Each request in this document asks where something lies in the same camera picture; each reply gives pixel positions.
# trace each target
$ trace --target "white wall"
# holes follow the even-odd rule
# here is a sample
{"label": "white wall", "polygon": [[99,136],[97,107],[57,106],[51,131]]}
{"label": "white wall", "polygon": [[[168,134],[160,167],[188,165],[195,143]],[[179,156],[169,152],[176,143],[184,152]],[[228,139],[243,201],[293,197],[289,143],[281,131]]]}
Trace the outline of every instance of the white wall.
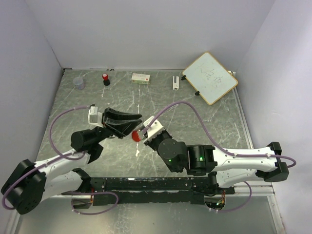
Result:
{"label": "white wall", "polygon": [[280,141],[298,165],[274,183],[287,233],[312,229],[312,1],[277,0],[236,75],[256,147]]}
{"label": "white wall", "polygon": [[[1,187],[20,161],[37,157],[60,76],[53,51],[24,0],[1,0]],[[0,206],[0,233],[9,215]]]}
{"label": "white wall", "polygon": [[236,70],[274,0],[26,0],[62,67]]}

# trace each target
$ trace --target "table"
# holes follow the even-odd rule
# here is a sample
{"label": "table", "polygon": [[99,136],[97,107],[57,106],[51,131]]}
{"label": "table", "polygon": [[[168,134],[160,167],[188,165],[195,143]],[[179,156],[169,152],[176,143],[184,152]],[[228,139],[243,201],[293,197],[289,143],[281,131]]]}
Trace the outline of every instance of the table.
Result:
{"label": "table", "polygon": [[[66,69],[50,114],[52,119],[74,106],[96,104],[105,108],[140,113],[145,119],[155,115],[173,101],[186,100],[198,110],[213,138],[225,148],[248,148],[250,139],[244,125],[235,91],[226,94],[209,106],[187,81],[180,81],[180,89],[172,90],[172,77],[181,71],[136,71],[151,75],[151,84],[135,84],[130,79],[133,71],[108,71],[111,85],[104,87],[104,71],[76,71]],[[86,86],[77,90],[75,77],[83,77]],[[192,112],[186,105],[173,107],[164,113],[160,122],[178,141],[186,144],[211,144]],[[87,110],[71,112],[56,122],[53,140],[61,152],[70,149],[72,132],[91,129]],[[92,177],[161,177],[186,176],[170,173],[156,152],[131,137],[106,139],[101,157],[83,169]],[[55,156],[47,131],[37,160]],[[245,197],[229,197],[227,208],[241,204]],[[93,211],[105,209],[93,207]],[[235,213],[214,214],[204,205],[188,203],[122,204],[112,211],[97,216],[79,216],[71,212],[70,199],[50,198],[35,210],[19,219],[19,234],[23,233],[276,233],[276,223],[266,196],[254,196],[250,204]]]}

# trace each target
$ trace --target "small white box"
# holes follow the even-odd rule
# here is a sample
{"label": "small white box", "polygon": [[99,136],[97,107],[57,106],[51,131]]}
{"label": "small white box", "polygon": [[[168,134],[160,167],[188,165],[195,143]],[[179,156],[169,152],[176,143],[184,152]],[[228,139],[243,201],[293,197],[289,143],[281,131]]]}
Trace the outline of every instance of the small white box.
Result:
{"label": "small white box", "polygon": [[150,83],[150,75],[133,73],[131,82],[138,84],[149,84]]}

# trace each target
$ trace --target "purple cable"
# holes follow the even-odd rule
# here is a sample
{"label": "purple cable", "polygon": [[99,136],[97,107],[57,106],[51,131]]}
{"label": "purple cable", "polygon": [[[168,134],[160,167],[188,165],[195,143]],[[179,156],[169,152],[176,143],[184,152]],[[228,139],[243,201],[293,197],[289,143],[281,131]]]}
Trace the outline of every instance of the purple cable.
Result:
{"label": "purple cable", "polygon": [[[224,152],[225,154],[228,154],[230,156],[237,156],[237,157],[267,157],[267,155],[242,155],[242,154],[237,154],[235,155],[234,153],[231,153],[231,152],[228,152],[227,150],[223,149],[213,138],[212,136],[210,135],[210,133],[208,132],[202,118],[199,116],[199,113],[197,112],[197,110],[195,109],[195,107],[187,102],[187,101],[176,101],[176,102],[173,102],[171,103],[170,105],[166,106],[164,109],[162,109],[160,112],[158,112],[158,114],[153,118],[153,120],[142,130],[142,133],[145,134],[147,129],[149,129],[151,127],[151,125],[155,122],[156,119],[158,119],[159,116],[161,116],[165,111],[167,111],[169,108],[175,106],[175,105],[179,105],[179,104],[186,104],[188,105],[189,107],[192,108],[192,110],[194,111],[195,115],[197,116],[202,128],[204,129],[207,137],[209,138],[209,140],[212,142],[213,145],[215,145],[219,150],[221,150],[222,152]],[[271,155],[271,157],[278,157],[278,158],[284,158],[284,159],[287,159],[287,160],[290,160],[293,162],[293,164],[291,165],[288,165],[287,167],[290,168],[290,167],[293,167],[297,164],[296,160],[294,160],[293,158],[291,157],[288,157],[288,156],[282,156],[282,155]]]}
{"label": "purple cable", "polygon": [[31,169],[29,172],[27,172],[26,174],[24,174],[24,175],[23,175],[21,178],[19,178],[17,181],[15,181],[15,182],[7,189],[7,191],[5,191],[5,193],[3,194],[2,201],[1,201],[2,206],[3,206],[5,209],[7,209],[7,210],[14,210],[14,207],[9,207],[9,206],[7,206],[6,203],[5,203],[5,200],[6,200],[7,196],[8,196],[9,193],[14,189],[14,187],[17,186],[22,180],[24,180],[26,177],[28,177],[29,175],[31,175],[31,174],[34,173],[35,171],[37,171],[37,170],[39,170],[39,169],[41,169],[41,168],[43,168],[43,167],[46,167],[46,166],[50,165],[51,163],[54,163],[54,162],[56,162],[56,161],[58,161],[58,160],[60,160],[60,159],[62,159],[62,157],[59,156],[59,157],[56,157],[56,158],[54,158],[53,160],[49,161],[49,162],[46,163],[46,164],[42,164],[42,165],[40,165],[40,166],[38,166],[38,167],[35,167],[35,168]]}
{"label": "purple cable", "polygon": [[78,107],[74,107],[72,109],[69,109],[67,111],[64,111],[62,113],[60,113],[59,115],[57,115],[51,122],[51,125],[50,125],[50,129],[49,129],[49,142],[50,142],[50,145],[52,147],[52,149],[61,157],[61,158],[65,158],[65,159],[68,159],[68,160],[79,160],[81,158],[83,158],[83,156],[81,157],[76,157],[76,158],[72,158],[72,157],[68,157],[66,155],[63,155],[57,148],[56,146],[54,145],[53,141],[52,141],[52,128],[53,128],[53,125],[55,124],[55,122],[61,117],[63,116],[64,114],[68,113],[68,112],[71,112],[71,111],[75,111],[75,110],[81,110],[81,109],[89,109],[90,106],[78,106]]}
{"label": "purple cable", "polygon": [[79,193],[79,192],[70,192],[68,193],[70,195],[104,195],[104,194],[111,194],[114,195],[116,197],[116,202],[114,203],[114,205],[112,205],[110,208],[104,210],[104,211],[100,211],[100,212],[96,212],[96,213],[85,213],[85,212],[79,212],[74,208],[74,201],[72,200],[71,204],[72,204],[72,210],[73,212],[79,214],[79,215],[100,215],[102,213],[108,212],[111,209],[115,208],[118,204],[119,198],[117,196],[117,194],[113,193],[113,192],[97,192],[97,193]]}
{"label": "purple cable", "polygon": [[235,207],[235,208],[228,209],[228,210],[216,211],[217,213],[227,213],[227,212],[237,211],[237,210],[239,210],[240,208],[242,208],[243,206],[245,206],[245,205],[250,201],[250,199],[252,198],[252,194],[253,194],[252,188],[250,187],[250,184],[247,183],[246,181],[244,181],[244,183],[247,184],[247,186],[248,186],[248,188],[249,188],[249,197],[247,198],[247,200],[246,200],[243,204],[241,204],[241,205],[239,205],[239,206],[237,206],[237,207]]}

